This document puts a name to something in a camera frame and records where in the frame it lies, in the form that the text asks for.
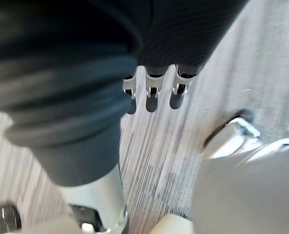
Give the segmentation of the right robot hand black cloth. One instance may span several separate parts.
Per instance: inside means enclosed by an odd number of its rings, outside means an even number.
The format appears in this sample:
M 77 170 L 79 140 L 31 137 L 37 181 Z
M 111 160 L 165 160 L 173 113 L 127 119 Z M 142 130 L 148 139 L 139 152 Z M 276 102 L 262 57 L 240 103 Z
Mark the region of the right robot hand black cloth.
M 245 0 L 0 0 L 0 112 L 7 139 L 29 148 L 80 227 L 129 232 L 119 164 L 120 121 L 157 108 L 176 66 L 169 105 L 191 82 Z

